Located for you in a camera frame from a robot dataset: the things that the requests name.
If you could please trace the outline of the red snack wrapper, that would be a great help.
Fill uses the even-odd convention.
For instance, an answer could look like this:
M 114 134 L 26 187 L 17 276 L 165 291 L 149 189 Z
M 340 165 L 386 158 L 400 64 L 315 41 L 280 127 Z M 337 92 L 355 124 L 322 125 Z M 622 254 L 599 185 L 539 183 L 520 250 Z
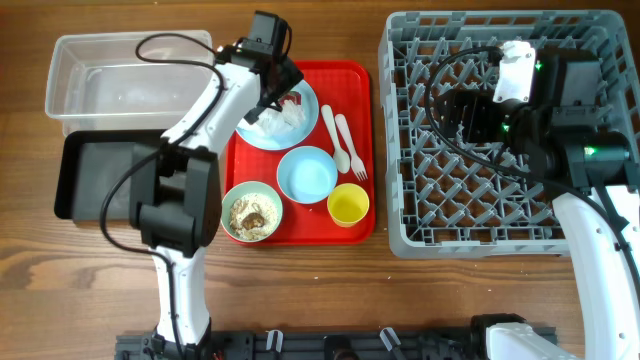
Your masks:
M 296 106 L 301 105 L 302 95 L 297 91 L 290 91 L 279 99 L 281 106 L 285 106 L 288 102 Z

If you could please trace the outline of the white napkin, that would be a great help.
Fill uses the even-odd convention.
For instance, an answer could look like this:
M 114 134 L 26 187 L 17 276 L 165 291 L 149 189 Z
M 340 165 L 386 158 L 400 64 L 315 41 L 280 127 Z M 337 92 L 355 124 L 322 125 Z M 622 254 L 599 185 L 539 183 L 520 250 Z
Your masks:
M 285 100 L 281 112 L 266 109 L 255 123 L 249 124 L 246 120 L 242 120 L 237 129 L 259 136 L 280 136 L 301 128 L 304 122 L 303 106 L 296 104 L 293 100 Z

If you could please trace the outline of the light blue bowl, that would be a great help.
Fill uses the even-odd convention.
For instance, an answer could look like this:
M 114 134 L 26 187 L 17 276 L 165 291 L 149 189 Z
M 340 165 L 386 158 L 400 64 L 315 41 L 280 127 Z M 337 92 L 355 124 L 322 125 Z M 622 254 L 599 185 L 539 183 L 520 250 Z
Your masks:
M 314 146 L 300 146 L 280 160 L 276 180 L 281 192 L 300 204 L 315 204 L 329 196 L 337 185 L 333 158 Z

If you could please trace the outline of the green bowl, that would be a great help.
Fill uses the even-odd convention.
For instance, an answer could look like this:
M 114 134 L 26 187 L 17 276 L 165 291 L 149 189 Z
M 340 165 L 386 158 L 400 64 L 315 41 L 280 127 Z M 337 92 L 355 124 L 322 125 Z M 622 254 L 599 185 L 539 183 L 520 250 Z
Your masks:
M 267 195 L 268 197 L 270 197 L 277 204 L 277 207 L 280 210 L 280 219 L 279 219 L 279 224 L 278 224 L 277 228 L 279 227 L 279 225 L 281 223 L 281 220 L 282 220 L 283 204 L 282 204 L 280 196 L 278 195 L 278 193 L 271 186 L 269 186 L 269 185 L 267 185 L 265 183 L 262 183 L 262 182 L 258 182 L 258 181 L 248 181 L 248 182 L 241 183 L 239 185 L 236 185 L 235 187 L 233 187 L 231 190 L 229 190 L 226 193 L 226 195 L 223 198 L 222 213 L 221 213 L 221 224 L 222 224 L 223 228 L 225 229 L 227 234 L 234 240 L 237 240 L 237 241 L 239 241 L 241 243 L 257 243 L 257 242 L 261 242 L 261 241 L 266 240 L 267 238 L 269 238 L 271 235 L 273 235 L 275 233 L 277 228 L 275 229 L 275 231 L 273 233 L 271 233 L 268 237 L 266 237 L 265 239 L 263 239 L 261 241 L 245 242 L 245 241 L 241 241 L 237 237 L 237 234 L 231 229 L 230 224 L 229 224 L 230 209 L 231 209 L 232 203 L 235 200 L 237 200 L 238 198 L 240 198 L 243 195 L 248 194 L 248 193 L 261 193 L 261 194 Z

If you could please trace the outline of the rice and food scraps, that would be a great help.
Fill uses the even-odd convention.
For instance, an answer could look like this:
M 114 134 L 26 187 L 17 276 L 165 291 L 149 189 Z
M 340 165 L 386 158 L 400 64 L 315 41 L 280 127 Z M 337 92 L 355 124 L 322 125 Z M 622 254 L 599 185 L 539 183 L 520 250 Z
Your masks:
M 256 242 L 273 233 L 279 219 L 280 210 L 270 197 L 248 193 L 232 203 L 229 224 L 241 241 Z

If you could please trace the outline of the yellow plastic cup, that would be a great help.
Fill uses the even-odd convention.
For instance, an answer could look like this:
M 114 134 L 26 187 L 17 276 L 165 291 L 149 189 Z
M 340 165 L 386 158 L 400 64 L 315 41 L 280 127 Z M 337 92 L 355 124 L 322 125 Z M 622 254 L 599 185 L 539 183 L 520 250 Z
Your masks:
M 344 183 L 334 188 L 327 198 L 327 209 L 340 227 L 352 227 L 360 222 L 368 213 L 370 199 L 367 192 L 359 185 Z

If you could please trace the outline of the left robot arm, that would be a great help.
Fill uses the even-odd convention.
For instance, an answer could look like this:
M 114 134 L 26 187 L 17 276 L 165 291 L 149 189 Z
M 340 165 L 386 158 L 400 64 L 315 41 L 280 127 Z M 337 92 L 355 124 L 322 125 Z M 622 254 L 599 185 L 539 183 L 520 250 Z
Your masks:
M 242 120 L 255 120 L 299 83 L 287 50 L 250 41 L 227 45 L 208 65 L 212 75 L 192 108 L 157 145 L 138 144 L 130 223 L 141 253 L 158 274 L 161 318 L 145 354 L 208 359 L 210 315 L 204 298 L 204 256 L 221 217 L 219 155 Z

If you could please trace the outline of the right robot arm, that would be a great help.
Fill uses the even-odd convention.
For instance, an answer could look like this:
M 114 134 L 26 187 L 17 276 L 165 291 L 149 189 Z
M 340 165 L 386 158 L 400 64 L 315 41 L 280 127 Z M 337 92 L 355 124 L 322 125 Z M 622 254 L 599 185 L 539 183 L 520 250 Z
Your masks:
M 491 91 L 428 82 L 427 119 L 452 150 L 499 142 L 525 155 L 568 242 L 586 357 L 639 355 L 639 160 L 598 104 L 598 57 L 509 41 L 486 50 L 499 70 Z

